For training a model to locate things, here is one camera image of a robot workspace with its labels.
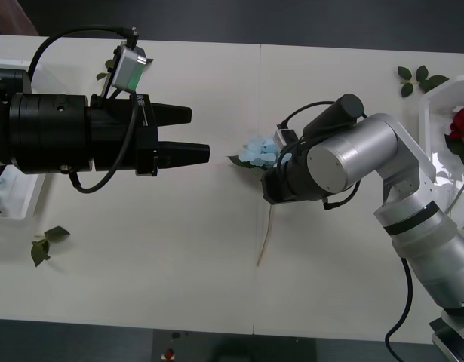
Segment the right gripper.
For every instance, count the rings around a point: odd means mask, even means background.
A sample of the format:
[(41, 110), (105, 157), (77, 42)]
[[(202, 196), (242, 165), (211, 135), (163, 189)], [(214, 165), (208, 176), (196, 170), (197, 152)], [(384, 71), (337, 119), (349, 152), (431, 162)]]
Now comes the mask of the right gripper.
[(263, 198), (271, 205), (293, 201), (289, 188), (278, 175), (276, 167), (269, 168), (261, 178)]

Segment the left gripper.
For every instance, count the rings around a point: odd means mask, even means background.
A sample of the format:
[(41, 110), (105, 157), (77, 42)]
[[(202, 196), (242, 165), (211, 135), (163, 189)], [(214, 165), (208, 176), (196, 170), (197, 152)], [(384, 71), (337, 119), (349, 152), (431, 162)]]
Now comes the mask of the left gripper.
[[(157, 126), (189, 124), (192, 121), (189, 107), (163, 103), (151, 105), (149, 96), (145, 94), (137, 96), (137, 104), (133, 136), (119, 170), (134, 170), (138, 176), (156, 176), (158, 169), (209, 162), (209, 145), (171, 141), (158, 143)], [(108, 170), (115, 162), (128, 131), (131, 113), (129, 99), (108, 99), (101, 109), (89, 108), (91, 157), (97, 171)]]

